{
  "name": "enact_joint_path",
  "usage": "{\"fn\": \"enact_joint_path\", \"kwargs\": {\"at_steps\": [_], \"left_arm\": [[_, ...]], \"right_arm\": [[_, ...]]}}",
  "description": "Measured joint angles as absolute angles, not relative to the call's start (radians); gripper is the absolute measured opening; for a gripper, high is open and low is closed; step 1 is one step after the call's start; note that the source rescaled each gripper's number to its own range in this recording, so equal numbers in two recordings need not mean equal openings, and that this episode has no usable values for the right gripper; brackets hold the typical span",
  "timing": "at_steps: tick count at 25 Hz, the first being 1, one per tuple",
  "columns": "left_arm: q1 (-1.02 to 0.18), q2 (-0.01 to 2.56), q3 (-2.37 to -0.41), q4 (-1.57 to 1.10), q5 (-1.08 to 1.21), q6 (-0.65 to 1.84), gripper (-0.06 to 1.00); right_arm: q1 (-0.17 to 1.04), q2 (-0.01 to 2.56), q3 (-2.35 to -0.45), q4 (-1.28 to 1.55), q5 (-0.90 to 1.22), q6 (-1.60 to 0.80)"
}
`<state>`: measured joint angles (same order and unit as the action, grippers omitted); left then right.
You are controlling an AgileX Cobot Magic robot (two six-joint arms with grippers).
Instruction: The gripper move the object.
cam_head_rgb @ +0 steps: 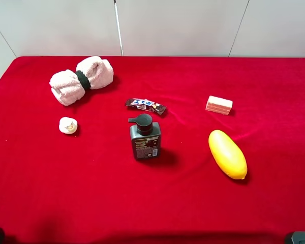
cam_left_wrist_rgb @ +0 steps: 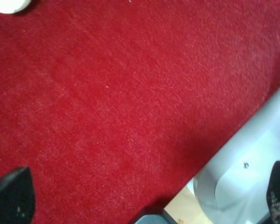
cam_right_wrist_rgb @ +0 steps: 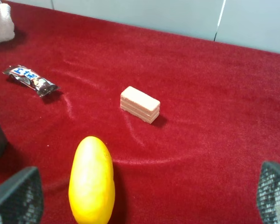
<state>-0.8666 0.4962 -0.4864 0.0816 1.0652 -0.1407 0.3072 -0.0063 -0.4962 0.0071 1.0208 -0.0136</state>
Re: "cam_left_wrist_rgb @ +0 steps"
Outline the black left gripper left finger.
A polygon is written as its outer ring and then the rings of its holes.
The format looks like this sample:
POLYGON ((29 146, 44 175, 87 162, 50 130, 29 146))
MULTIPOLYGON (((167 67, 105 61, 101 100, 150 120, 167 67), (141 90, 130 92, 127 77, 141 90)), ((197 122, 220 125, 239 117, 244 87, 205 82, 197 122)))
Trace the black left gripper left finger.
POLYGON ((30 224, 35 191, 29 167, 18 167, 0 178, 0 224, 30 224))

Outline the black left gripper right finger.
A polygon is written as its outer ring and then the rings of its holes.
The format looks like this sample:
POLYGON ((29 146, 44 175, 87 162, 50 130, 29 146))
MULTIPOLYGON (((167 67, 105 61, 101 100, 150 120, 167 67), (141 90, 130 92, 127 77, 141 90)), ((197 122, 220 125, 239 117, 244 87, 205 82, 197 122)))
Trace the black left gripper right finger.
POLYGON ((280 224, 280 161, 273 165, 266 193, 266 201, 272 222, 280 224))

